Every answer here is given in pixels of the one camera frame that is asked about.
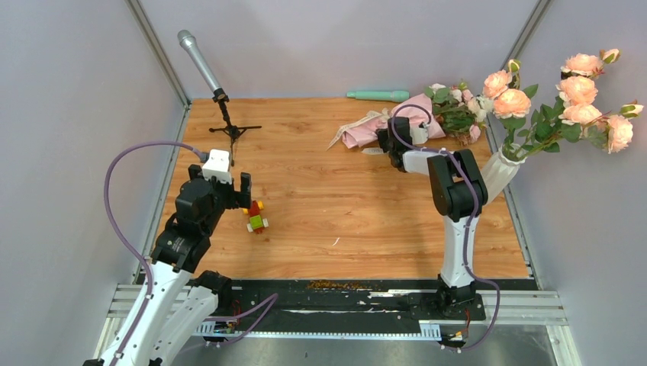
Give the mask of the pink flower bouquet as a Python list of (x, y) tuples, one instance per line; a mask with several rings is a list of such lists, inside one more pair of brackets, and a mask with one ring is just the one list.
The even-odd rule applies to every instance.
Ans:
[(425, 126), (430, 139), (449, 137), (463, 146), (476, 143), (485, 129), (494, 101), (473, 95), (463, 83), (433, 84), (421, 94), (388, 109), (390, 117), (408, 117), (410, 125)]

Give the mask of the cream printed ribbon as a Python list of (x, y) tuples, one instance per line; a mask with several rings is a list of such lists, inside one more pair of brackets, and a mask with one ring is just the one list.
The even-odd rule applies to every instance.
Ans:
[(339, 141), (348, 149), (363, 147), (375, 142), (378, 139), (377, 130), (386, 128), (390, 116), (389, 110), (384, 108), (381, 111), (369, 111), (356, 122), (340, 126), (326, 150)]

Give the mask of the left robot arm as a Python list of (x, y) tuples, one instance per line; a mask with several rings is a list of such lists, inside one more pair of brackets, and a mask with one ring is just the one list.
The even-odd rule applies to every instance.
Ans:
[(227, 169), (190, 165), (188, 173), (124, 324), (108, 348), (86, 365), (170, 365), (208, 315), (232, 309), (229, 278), (215, 271), (204, 271), (195, 280), (192, 275), (223, 213), (250, 208), (252, 178), (241, 173), (236, 190)]

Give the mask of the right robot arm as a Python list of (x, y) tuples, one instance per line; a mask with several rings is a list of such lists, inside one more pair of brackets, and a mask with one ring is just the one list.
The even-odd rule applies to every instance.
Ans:
[(488, 190), (475, 156), (469, 149), (432, 151), (414, 146), (406, 117), (389, 118), (386, 127), (376, 134), (393, 167), (430, 179), (433, 203), (443, 217), (445, 229), (443, 265), (433, 309), (445, 318), (455, 318), (476, 297), (475, 279), (467, 267), (473, 255), (475, 226), (488, 199)]

